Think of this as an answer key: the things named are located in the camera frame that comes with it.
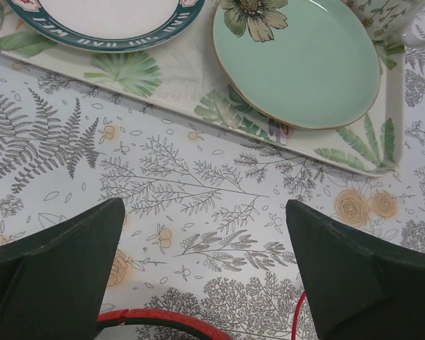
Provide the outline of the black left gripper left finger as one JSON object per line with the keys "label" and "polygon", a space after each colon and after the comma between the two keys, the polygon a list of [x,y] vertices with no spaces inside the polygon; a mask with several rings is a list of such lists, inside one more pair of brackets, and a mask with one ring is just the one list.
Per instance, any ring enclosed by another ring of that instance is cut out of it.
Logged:
{"label": "black left gripper left finger", "polygon": [[124,217],[113,198],[0,246],[0,339],[93,339]]}

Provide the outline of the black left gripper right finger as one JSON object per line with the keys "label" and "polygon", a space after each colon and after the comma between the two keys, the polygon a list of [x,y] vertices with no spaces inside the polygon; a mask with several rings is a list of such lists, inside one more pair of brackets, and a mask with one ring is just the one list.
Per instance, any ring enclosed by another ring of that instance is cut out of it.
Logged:
{"label": "black left gripper right finger", "polygon": [[319,339],[425,339],[425,253],[298,200],[285,213]]}

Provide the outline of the red black headphones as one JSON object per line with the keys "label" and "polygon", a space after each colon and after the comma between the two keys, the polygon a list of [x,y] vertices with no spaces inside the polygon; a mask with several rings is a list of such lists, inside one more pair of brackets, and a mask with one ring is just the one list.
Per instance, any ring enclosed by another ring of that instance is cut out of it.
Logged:
{"label": "red black headphones", "polygon": [[149,325],[168,327],[185,332],[198,339],[231,340],[227,333],[187,314],[158,309],[124,309],[104,312],[98,316],[96,334],[120,325]]}

